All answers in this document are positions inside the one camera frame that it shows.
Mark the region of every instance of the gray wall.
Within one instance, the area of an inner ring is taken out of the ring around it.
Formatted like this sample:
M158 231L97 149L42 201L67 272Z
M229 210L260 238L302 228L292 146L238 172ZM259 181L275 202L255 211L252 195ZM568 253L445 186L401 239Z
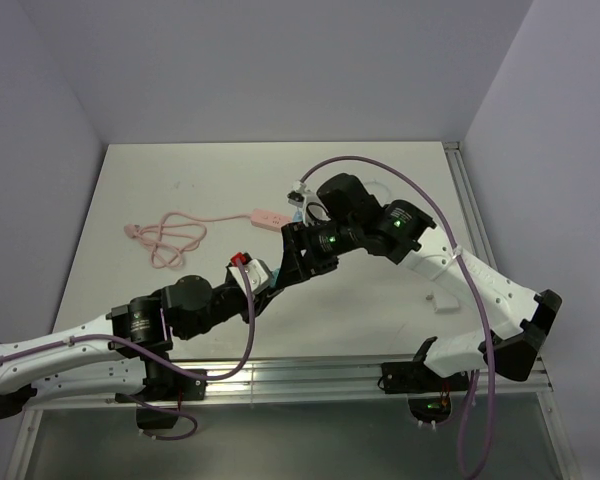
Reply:
M0 341L50 330L102 153L26 14L0 0ZM0 478L19 423L0 421Z
M465 142L498 265L564 308L545 357L600 479L600 0L535 0Z
M460 140L531 0L21 0L108 143Z

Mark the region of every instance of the white table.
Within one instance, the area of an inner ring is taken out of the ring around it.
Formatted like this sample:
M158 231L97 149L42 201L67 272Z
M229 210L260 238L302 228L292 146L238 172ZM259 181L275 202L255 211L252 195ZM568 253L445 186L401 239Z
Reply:
M458 241L471 248L442 145L437 142L254 143L112 145L98 180L54 331L77 326L197 274L212 285L224 266L248 251L272 269L279 266L279 234L248 220L209 225L200 248L186 254L179 271L153 269L148 253L123 233L127 223L157 222L169 210L199 216L250 212L254 208L293 215L286 194L292 182L326 158L354 154L375 158L413 178L447 215ZM358 162L337 163L309 179L317 187L340 172L377 180L395 198L431 209L399 179ZM386 192L370 187L380 200ZM287 289L258 317L253 358L414 353L432 335L452 335L478 325L463 306L439 315L426 300L432 285L386 259L352 252L336 272ZM247 326L238 318L188 342L176 339L173 359L233 359L244 351Z

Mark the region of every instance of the pink cord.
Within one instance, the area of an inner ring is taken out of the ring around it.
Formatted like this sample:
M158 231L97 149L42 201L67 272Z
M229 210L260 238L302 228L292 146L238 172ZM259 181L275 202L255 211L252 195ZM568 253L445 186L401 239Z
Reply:
M173 216L184 217L188 219L188 222L183 223L171 223L167 224L167 220ZM146 227L140 227L139 225L128 224L124 226L124 233L131 239L138 240L140 245L143 246L150 254L149 262L153 268L178 268L184 265L184 252L191 252L200 246L200 242L207 235L207 227L205 223L211 222L222 222L225 220L234 220L236 218L251 218L251 215L241 213L239 215L231 215L229 217L216 217L216 218L199 218L189 215L184 212L167 212L160 219L159 223L153 225L147 225ZM176 233L169 231L172 228L182 227L199 227L202 232L199 235L189 235L186 233ZM188 238L190 241L178 247L171 243L163 241L164 237L179 237ZM170 259L165 259L161 254L160 250L168 250L173 253Z

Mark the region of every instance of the metal frame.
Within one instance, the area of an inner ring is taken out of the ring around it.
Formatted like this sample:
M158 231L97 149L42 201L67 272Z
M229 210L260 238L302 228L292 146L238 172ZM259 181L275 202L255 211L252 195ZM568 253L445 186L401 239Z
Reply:
M495 268L495 258L464 168L460 145L453 143L443 146L474 253ZM411 355L403 355L252 360L231 379L209 384L203 401L191 403L195 405L298 403L392 398L382 393L376 385L381 377L380 364L411 358ZM216 360L176 363L186 369L203 368L211 375L224 373L234 365L233 362ZM536 361L527 382L511 382L497 377L497 387L499 395L511 393L538 395L561 474L564 479L580 480L582 476L557 413L551 383L542 359L538 358ZM477 392L486 393L486 375L481 376ZM156 405L173 406L173 402L157 402ZM8 480L25 478L44 410L93 408L136 408L136 406L115 403L111 395L93 395L57 399L28 409L24 414L6 478Z

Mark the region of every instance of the pink power strip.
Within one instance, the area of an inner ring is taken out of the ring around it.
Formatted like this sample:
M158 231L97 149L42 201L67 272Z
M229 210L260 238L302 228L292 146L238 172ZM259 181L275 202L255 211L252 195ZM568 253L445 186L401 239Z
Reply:
M266 228L267 230L273 230L279 232L280 229L287 223L291 223L293 219L287 215L281 215L280 213L270 212L268 210L261 210L256 208L251 213L251 225L259 228Z

